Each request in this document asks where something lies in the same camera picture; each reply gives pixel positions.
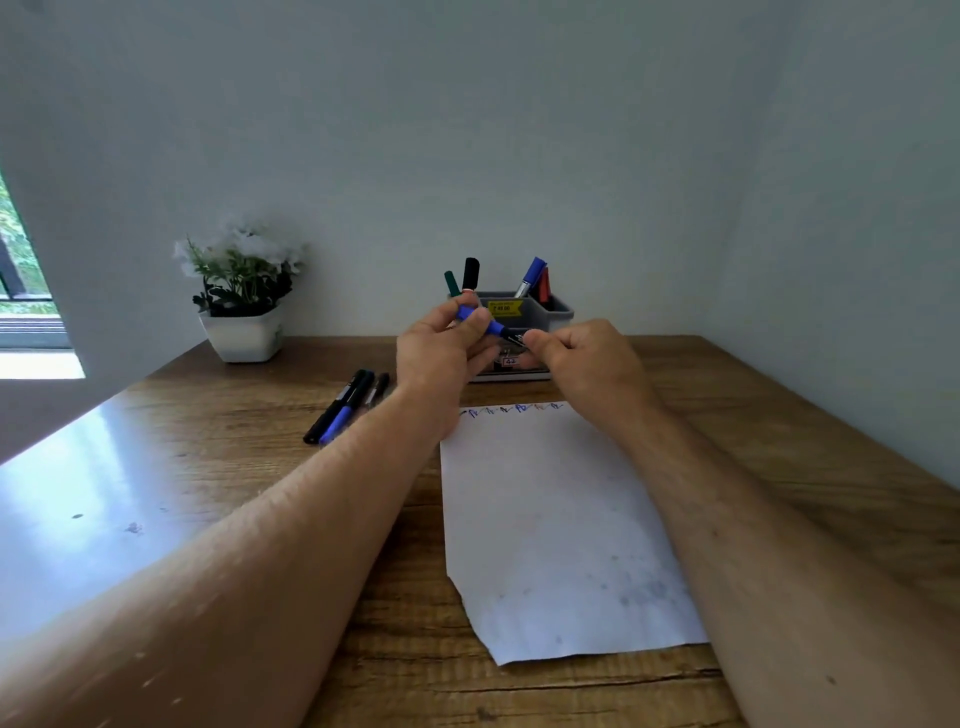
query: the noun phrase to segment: label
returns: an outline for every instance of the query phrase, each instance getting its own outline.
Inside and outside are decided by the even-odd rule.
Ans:
[[[523,299],[509,299],[507,301],[487,301],[487,308],[493,318],[509,319],[520,315]]]

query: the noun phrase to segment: hand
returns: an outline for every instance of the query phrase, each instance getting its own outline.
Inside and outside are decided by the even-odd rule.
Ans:
[[[605,319],[530,329],[523,343],[530,352],[519,365],[546,364],[570,406],[614,440],[645,408],[662,406],[630,342]]]
[[[489,310],[478,307],[470,317],[450,327],[461,304],[479,306],[465,293],[437,306],[396,340],[396,386],[415,390],[418,401],[438,417],[440,438],[460,420],[460,393],[500,353],[499,340],[484,336]]]

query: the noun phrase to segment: finger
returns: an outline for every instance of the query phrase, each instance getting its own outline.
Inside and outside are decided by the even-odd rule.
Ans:
[[[587,338],[588,328],[586,324],[576,324],[572,327],[558,328],[550,333],[556,336],[560,343],[568,349],[576,349]]]
[[[460,307],[460,304],[457,303],[457,299],[450,299],[441,303],[439,306],[431,310],[426,316],[424,316],[419,321],[415,322],[409,330],[430,330],[430,331],[443,331],[446,327],[450,325],[457,317],[457,309]]]
[[[501,348],[500,337],[494,336],[491,333],[487,334],[482,339],[480,339],[480,341],[478,341],[476,344],[474,344],[469,349],[467,349],[467,359],[472,359],[478,353],[480,353],[484,349],[488,349],[494,344],[497,346],[498,349]]]
[[[533,352],[534,356],[546,364],[548,369],[553,369],[569,349],[555,335],[538,328],[531,328],[523,334],[523,343],[527,349]]]
[[[493,360],[500,355],[500,345],[495,344],[491,347],[486,347],[476,356],[472,357],[467,362],[467,371],[469,372],[470,379],[473,379],[475,376],[483,372],[487,367],[493,364]]]
[[[490,321],[490,312],[486,308],[477,308],[458,327],[447,331],[444,336],[456,339],[466,351],[483,338]]]
[[[517,369],[537,369],[542,366],[543,362],[537,359],[537,355],[532,352],[524,352],[516,358]]]
[[[426,330],[429,328],[431,331],[443,331],[457,318],[457,311],[461,305],[478,306],[480,305],[480,299],[476,297],[475,293],[462,293],[456,298],[441,303],[413,324],[409,330]]]

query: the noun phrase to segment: white flowerpot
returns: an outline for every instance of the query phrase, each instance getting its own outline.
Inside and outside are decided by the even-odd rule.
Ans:
[[[283,306],[262,316],[230,317],[200,314],[206,338],[227,362],[266,361],[283,344]]]

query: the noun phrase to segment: desk organizer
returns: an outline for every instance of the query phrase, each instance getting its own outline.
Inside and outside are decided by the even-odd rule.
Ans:
[[[480,304],[486,306],[493,318],[514,331],[528,328],[552,331],[567,326],[573,319],[573,309],[556,296],[550,297],[553,310],[548,311],[539,301],[529,296],[515,299],[511,291],[477,291]],[[503,351],[493,362],[493,368],[481,372],[472,381],[531,381],[549,379],[546,368],[517,369],[516,360],[525,349],[504,342]]]

